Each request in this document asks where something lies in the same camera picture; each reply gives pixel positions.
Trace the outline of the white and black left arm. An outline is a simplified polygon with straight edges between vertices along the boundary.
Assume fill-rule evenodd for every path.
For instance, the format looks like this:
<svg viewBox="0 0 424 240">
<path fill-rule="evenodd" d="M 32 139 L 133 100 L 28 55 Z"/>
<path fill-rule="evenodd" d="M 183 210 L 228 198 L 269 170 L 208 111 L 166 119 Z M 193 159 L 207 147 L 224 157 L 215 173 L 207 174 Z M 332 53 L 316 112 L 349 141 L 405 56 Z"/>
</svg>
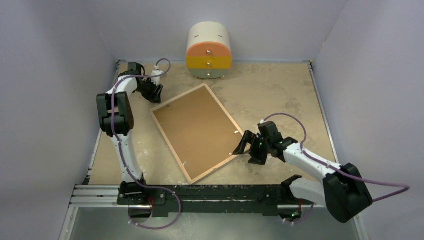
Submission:
<svg viewBox="0 0 424 240">
<path fill-rule="evenodd" d="M 138 205 L 148 201 L 149 191 L 145 187 L 146 181 L 132 141 L 135 121 L 130 96 L 140 93 L 148 102 L 160 104 L 164 88 L 160 84 L 160 77 L 163 73 L 156 66 L 151 75 L 147 76 L 143 65 L 130 62 L 127 71 L 118 75 L 112 89 L 96 96 L 100 128 L 110 137 L 121 167 L 122 182 L 118 196 L 121 199 L 131 199 Z"/>
</svg>

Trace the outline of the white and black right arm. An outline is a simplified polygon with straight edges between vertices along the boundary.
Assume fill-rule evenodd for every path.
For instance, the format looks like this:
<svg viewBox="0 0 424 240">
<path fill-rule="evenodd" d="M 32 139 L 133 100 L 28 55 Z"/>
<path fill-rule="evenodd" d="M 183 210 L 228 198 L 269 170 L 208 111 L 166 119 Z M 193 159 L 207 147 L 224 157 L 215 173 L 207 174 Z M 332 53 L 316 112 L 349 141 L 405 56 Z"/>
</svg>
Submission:
<svg viewBox="0 0 424 240">
<path fill-rule="evenodd" d="M 248 154 L 249 163 L 264 165 L 268 156 L 296 166 L 314 178 L 294 175 L 281 183 L 280 196 L 288 204 L 307 200 L 325 206 L 332 217 L 346 223 L 373 204 L 361 174 L 353 164 L 340 165 L 309 150 L 292 137 L 283 137 L 272 121 L 258 124 L 259 133 L 245 131 L 233 155 Z"/>
</svg>

